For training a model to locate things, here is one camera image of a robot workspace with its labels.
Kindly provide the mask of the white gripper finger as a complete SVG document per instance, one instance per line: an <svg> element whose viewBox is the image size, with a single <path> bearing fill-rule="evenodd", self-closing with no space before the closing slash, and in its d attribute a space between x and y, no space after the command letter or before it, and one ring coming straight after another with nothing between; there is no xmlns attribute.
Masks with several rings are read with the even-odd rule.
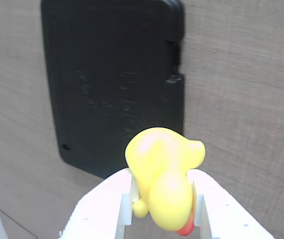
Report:
<svg viewBox="0 0 284 239"><path fill-rule="evenodd" d="M61 239L123 239L132 224L133 204L139 199L137 182L129 168L112 174L76 204Z"/></svg>
<svg viewBox="0 0 284 239"><path fill-rule="evenodd" d="M198 169L187 177L196 196L194 225L201 239L272 239L268 232L213 177Z"/></svg>

